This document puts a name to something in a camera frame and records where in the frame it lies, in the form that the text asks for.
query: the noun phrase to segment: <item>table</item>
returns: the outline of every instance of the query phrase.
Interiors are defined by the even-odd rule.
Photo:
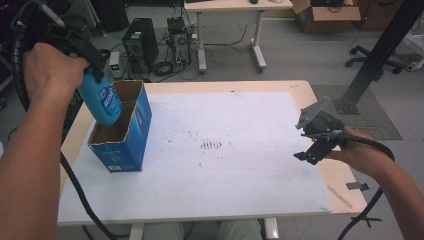
[[[192,82],[146,84],[148,93],[203,93],[203,92],[289,92],[297,110],[316,101],[312,89],[306,81],[250,81],[250,82]],[[83,139],[93,121],[85,106],[80,110],[74,125],[69,131],[62,151],[71,164],[75,161]],[[338,161],[322,161],[318,165],[327,194],[333,208],[332,214],[358,213],[366,203],[360,190],[348,190],[345,183],[355,182],[350,168]],[[61,173],[61,189],[66,173]]]
[[[257,4],[251,4],[249,0],[213,0],[197,3],[186,3],[184,7],[188,12],[197,13],[197,34],[199,41],[197,54],[199,59],[199,70],[201,73],[205,73],[207,70],[202,33],[202,24],[204,18],[203,15],[205,13],[211,13],[214,15],[220,14],[219,18],[234,18],[231,15],[236,15],[236,18],[239,18],[243,16],[246,11],[257,11],[255,37],[251,41],[256,60],[258,62],[259,71],[262,71],[266,68],[266,63],[261,48],[259,47],[259,38],[261,35],[264,11],[271,9],[289,9],[292,7],[292,3],[289,0],[282,0],[281,3],[274,3],[268,0],[259,0]]]

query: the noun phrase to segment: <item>office chair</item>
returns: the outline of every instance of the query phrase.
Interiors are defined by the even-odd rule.
[[[350,54],[356,54],[357,52],[361,52],[362,54],[365,55],[365,57],[355,57],[355,58],[351,58],[350,60],[348,60],[345,63],[346,67],[352,67],[354,62],[365,62],[365,60],[367,60],[368,56],[370,55],[370,51],[368,51],[367,49],[361,47],[361,46],[356,46],[352,49],[350,49]],[[394,69],[392,70],[392,72],[394,74],[399,74],[402,72],[402,70],[405,68],[405,65],[403,65],[402,63],[399,62],[395,62],[392,60],[387,60],[384,64],[389,65],[391,67],[394,67]],[[384,74],[383,68],[380,69],[380,71],[377,73],[377,75],[374,77],[374,81],[377,81],[381,78],[381,76]]]

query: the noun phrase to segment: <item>floor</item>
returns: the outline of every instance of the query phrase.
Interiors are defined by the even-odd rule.
[[[151,17],[155,23],[156,37],[161,38],[166,17],[172,15],[172,9],[155,10],[155,8],[131,7],[128,9],[130,20],[133,17]],[[205,27],[205,39],[209,43],[231,43],[239,40],[244,26]],[[166,81],[261,81],[261,80],[307,80],[310,84],[343,85],[350,84],[360,68],[354,64],[351,68],[344,66],[349,59],[348,48],[360,44],[372,48],[380,36],[380,32],[359,32],[353,28],[339,34],[304,34],[301,33],[293,19],[267,19],[264,22],[261,36],[261,48],[268,64],[262,73],[258,72],[256,60],[250,48],[250,36],[255,26],[249,25],[243,40],[233,48],[207,46],[208,71],[199,74],[194,64],[189,69],[165,80],[152,74],[144,77],[152,82]],[[120,43],[124,31],[110,33],[107,37],[95,37],[97,48],[110,49]],[[165,57],[165,47],[160,46],[160,56]],[[414,50],[401,46],[394,59],[407,65],[419,58]],[[379,81],[373,82],[371,91],[400,132],[401,141],[382,141],[392,149],[397,162],[408,171],[424,190],[424,70],[414,72],[403,71],[392,74],[385,68],[385,74]],[[0,140],[7,146],[8,135],[19,125],[24,116],[14,90],[9,87],[0,98],[5,98],[8,106],[0,110]],[[367,183],[370,190],[364,191],[367,201],[377,189],[377,184],[367,176],[354,172],[356,179]],[[332,216],[296,216],[279,218],[280,239],[335,239],[344,226],[350,221],[348,215]],[[381,219],[371,221],[370,227],[361,221],[345,239],[402,239],[402,235],[390,211],[388,202],[383,196],[368,216]],[[199,222],[187,239],[214,239],[218,224],[216,222]],[[129,225],[110,226],[115,233],[128,233]],[[96,227],[90,226],[95,239],[105,239]],[[80,226],[58,227],[58,238],[85,239]]]

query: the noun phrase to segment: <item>open box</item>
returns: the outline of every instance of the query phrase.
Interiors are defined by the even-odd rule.
[[[142,81],[113,83],[122,103],[115,124],[95,124],[88,146],[110,172],[140,171],[152,111]]]
[[[359,8],[352,0],[340,7],[312,7],[308,0],[292,0],[296,23],[305,33],[346,31],[350,21],[360,21]]]

